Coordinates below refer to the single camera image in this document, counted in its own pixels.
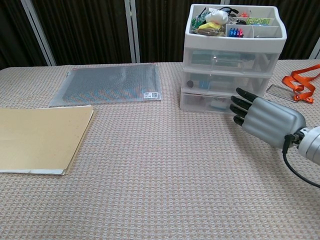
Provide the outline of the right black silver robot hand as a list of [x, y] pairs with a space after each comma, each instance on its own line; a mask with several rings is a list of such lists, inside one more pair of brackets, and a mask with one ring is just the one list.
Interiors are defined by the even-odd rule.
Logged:
[[306, 120], [298, 111], [266, 100], [242, 88], [239, 95], [231, 96], [229, 109], [235, 114], [233, 121], [246, 133], [259, 138], [274, 148], [282, 149], [285, 136], [305, 128]]

